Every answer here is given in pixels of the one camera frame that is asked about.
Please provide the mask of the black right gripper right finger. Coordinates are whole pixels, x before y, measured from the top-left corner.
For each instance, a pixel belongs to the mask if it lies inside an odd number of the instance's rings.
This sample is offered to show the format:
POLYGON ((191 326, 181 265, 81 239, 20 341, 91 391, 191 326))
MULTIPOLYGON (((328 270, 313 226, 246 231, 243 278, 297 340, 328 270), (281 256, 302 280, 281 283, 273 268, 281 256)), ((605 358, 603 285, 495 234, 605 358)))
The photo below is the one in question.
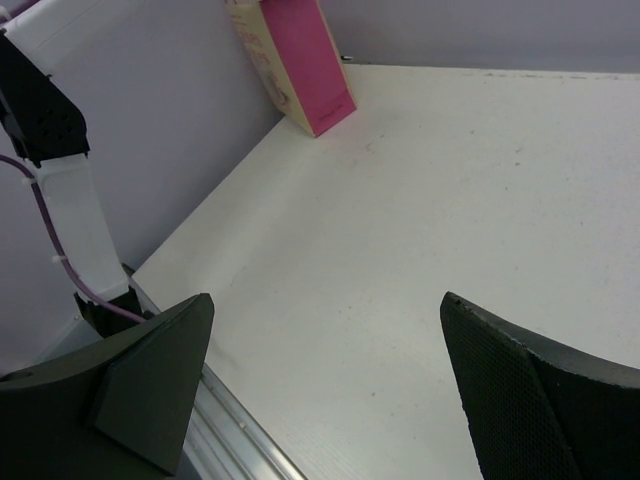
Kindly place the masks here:
POLYGON ((448 292, 441 327, 482 476, 636 479, 639 372, 448 292))

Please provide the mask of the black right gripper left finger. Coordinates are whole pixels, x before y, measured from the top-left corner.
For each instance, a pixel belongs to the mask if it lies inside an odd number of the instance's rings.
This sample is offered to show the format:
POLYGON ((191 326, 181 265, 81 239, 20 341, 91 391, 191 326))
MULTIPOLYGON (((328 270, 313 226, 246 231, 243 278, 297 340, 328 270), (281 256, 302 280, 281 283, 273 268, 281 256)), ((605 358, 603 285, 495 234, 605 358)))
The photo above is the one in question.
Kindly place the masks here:
POLYGON ((195 295, 1 379, 4 479, 175 476, 214 318, 195 295))

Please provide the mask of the pink and cream paper bag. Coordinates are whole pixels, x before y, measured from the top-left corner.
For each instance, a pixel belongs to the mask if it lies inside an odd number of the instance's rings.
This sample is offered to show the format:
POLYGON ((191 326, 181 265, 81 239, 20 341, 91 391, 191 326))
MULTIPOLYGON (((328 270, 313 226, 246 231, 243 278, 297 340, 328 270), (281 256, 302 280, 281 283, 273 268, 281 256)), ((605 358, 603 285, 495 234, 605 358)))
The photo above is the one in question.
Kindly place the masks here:
POLYGON ((315 0, 227 1, 236 32, 276 108, 318 137, 356 111, 315 0))

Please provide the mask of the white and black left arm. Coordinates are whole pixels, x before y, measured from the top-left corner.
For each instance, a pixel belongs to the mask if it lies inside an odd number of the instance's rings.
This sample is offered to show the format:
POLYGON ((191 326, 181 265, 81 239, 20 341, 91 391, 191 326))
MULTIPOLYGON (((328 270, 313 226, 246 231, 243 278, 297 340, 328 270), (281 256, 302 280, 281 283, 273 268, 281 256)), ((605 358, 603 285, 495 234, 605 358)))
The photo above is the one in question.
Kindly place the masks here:
POLYGON ((32 1, 1 16, 1 124, 80 313, 99 340, 1 379, 5 479, 168 479, 179 467, 214 319, 207 294, 146 315, 89 164, 86 120, 58 66, 133 1, 32 1))

